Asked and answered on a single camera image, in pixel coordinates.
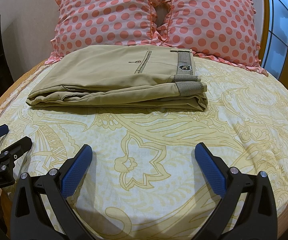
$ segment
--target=pillow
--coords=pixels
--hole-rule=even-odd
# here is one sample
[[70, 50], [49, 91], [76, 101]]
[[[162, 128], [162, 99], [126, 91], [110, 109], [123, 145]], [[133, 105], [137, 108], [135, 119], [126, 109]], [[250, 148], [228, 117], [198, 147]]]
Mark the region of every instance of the pillow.
[[268, 75], [260, 49], [252, 0], [163, 0], [169, 7], [158, 28], [164, 46], [192, 49], [199, 57]]
[[95, 44], [160, 45], [154, 6], [159, 0], [56, 0], [60, 18], [46, 64]]

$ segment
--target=pillowcase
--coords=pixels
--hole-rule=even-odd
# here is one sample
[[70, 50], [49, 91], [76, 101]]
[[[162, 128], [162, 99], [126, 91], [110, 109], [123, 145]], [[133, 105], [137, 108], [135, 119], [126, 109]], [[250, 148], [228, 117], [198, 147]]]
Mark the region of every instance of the pillowcase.
[[260, 49], [252, 0], [163, 0], [170, 10], [158, 28], [164, 46], [192, 49], [199, 57], [268, 75]]
[[55, 0], [60, 18], [46, 64], [95, 44], [160, 45], [154, 6], [159, 0]]

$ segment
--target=yellow floral bed sheet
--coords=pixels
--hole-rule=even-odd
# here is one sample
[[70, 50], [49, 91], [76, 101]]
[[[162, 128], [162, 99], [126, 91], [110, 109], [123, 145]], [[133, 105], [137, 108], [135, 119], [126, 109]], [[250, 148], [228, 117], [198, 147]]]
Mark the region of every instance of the yellow floral bed sheet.
[[[214, 195], [194, 158], [204, 142], [228, 166], [270, 178], [277, 212], [288, 202], [288, 91], [273, 76], [195, 58], [208, 86], [205, 113], [174, 109], [57, 107], [33, 109], [25, 100], [55, 66], [41, 66], [0, 107], [10, 132], [0, 151], [29, 136], [32, 149], [14, 176], [59, 168], [89, 144], [93, 161], [68, 201], [99, 239], [190, 239], [207, 220]], [[16, 184], [5, 188], [12, 199]], [[238, 202], [227, 230], [241, 212]], [[55, 228], [61, 228], [47, 201]]]

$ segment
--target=pink pillow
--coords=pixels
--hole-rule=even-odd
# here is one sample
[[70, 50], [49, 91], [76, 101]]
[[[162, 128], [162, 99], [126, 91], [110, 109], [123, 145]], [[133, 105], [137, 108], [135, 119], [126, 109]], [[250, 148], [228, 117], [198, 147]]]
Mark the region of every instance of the pink pillow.
[[252, 0], [163, 0], [170, 9], [157, 30], [163, 46], [268, 75], [260, 67]]
[[155, 9], [159, 0], [56, 0], [60, 18], [46, 64], [95, 44], [160, 45]]

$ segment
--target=mattress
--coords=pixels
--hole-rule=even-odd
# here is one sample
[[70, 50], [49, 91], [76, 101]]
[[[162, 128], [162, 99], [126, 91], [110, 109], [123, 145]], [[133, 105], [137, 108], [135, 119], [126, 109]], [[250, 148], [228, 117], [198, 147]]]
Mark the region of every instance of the mattress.
[[[25, 100], [56, 65], [40, 65], [0, 101], [0, 125], [10, 132], [0, 151], [29, 136], [32, 149], [17, 160], [14, 177], [59, 168], [89, 144], [93, 161], [68, 198], [99, 239], [190, 239], [219, 197], [205, 182], [193, 150], [204, 142], [228, 166], [268, 173], [277, 213], [288, 203], [288, 91], [273, 76], [195, 58], [208, 85], [205, 113], [113, 107], [31, 108]], [[16, 184], [4, 188], [10, 199]], [[236, 223], [242, 195], [226, 230]], [[55, 228], [61, 228], [47, 198]]]

